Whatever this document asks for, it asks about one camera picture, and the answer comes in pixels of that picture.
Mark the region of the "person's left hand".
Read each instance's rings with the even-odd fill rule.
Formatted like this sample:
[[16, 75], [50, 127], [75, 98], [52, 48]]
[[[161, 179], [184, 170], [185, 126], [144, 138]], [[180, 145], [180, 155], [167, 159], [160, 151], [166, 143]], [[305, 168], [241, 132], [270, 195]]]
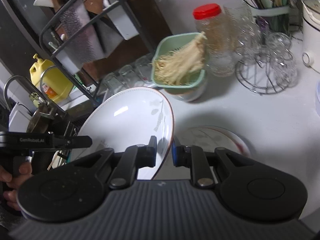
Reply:
[[26, 180], [33, 176], [31, 163], [22, 163], [19, 167], [19, 172], [19, 176], [13, 177], [1, 166], [1, 182], [4, 182], [10, 188], [9, 191], [4, 191], [3, 193], [4, 202], [16, 211], [21, 210], [17, 202], [17, 190]]

